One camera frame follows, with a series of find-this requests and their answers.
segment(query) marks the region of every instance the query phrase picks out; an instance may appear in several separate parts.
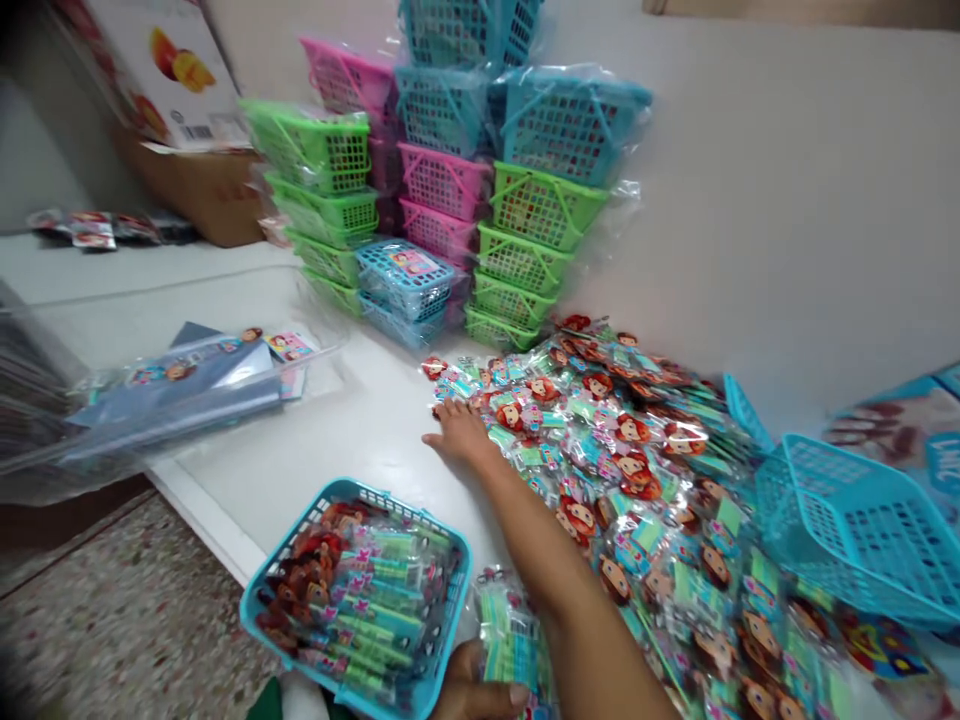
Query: cardboard box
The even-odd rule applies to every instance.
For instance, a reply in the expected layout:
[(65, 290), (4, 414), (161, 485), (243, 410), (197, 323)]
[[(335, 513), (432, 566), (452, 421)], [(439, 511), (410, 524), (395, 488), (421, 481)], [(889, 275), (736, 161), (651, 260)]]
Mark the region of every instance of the cardboard box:
[(196, 0), (56, 0), (114, 112), (182, 149), (249, 143), (227, 65)]
[(252, 150), (176, 151), (120, 127), (113, 140), (157, 203), (190, 220), (214, 245), (237, 247), (263, 239), (257, 223), (263, 214), (260, 196), (247, 185), (250, 166), (259, 162)]

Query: fruit picture on box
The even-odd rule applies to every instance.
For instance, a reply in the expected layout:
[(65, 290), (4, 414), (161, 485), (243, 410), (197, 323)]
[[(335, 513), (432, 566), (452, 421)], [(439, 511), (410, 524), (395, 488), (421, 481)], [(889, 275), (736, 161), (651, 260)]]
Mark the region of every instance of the fruit picture on box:
[(190, 50), (177, 48), (158, 27), (150, 33), (150, 54), (160, 72), (190, 92), (202, 93), (217, 82), (203, 60)]

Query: terrazzo floor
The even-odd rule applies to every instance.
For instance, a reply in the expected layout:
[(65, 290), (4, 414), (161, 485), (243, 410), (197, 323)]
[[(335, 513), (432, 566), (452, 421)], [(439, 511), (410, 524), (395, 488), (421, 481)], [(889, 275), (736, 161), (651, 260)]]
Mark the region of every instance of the terrazzo floor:
[(244, 718), (280, 663), (241, 628), (240, 586), (155, 492), (115, 515), (0, 600), (5, 698), (30, 718)]

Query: human hand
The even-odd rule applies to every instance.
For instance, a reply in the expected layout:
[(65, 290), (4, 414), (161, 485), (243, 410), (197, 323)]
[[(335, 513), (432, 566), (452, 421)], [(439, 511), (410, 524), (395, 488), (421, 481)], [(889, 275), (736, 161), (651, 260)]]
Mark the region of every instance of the human hand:
[(496, 720), (516, 718), (523, 712), (530, 691), (516, 683), (480, 682), (482, 655), (480, 640), (454, 650), (430, 720)]
[(500, 448), (487, 437), (480, 414), (460, 400), (447, 398), (434, 408), (442, 434), (428, 433), (423, 442), (450, 460), (463, 460), (475, 470), (502, 459)]

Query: clear plastic container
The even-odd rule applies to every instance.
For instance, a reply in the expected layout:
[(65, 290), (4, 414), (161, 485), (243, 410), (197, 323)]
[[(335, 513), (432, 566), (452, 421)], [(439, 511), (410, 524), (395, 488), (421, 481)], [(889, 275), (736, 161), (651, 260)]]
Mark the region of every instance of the clear plastic container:
[[(195, 336), (172, 351), (188, 322), (219, 335)], [(156, 403), (137, 396), (123, 417), (101, 418), (89, 427), (77, 418), (68, 421), (85, 407), (97, 407), (92, 402), (97, 393), (154, 379), (170, 383), (170, 375), (157, 371), (179, 364), (181, 356), (203, 370), (204, 363), (220, 357), (216, 352), (235, 352), (231, 341), (249, 328), (262, 329), (263, 337), (299, 333), (312, 352), (268, 364), (262, 350), (244, 356), (241, 346), (234, 357), (251, 360), (239, 361), (236, 371), (215, 383), (194, 383), (196, 392)], [(310, 374), (325, 371), (327, 363), (318, 361), (342, 347), (347, 329), (299, 266), (277, 265), (149, 290), (0, 308), (0, 337), (0, 502), (45, 505), (129, 477), (157, 453), (202, 434), (309, 399)], [(154, 372), (153, 379), (141, 381), (144, 371)], [(276, 401), (275, 388), (291, 399)]]

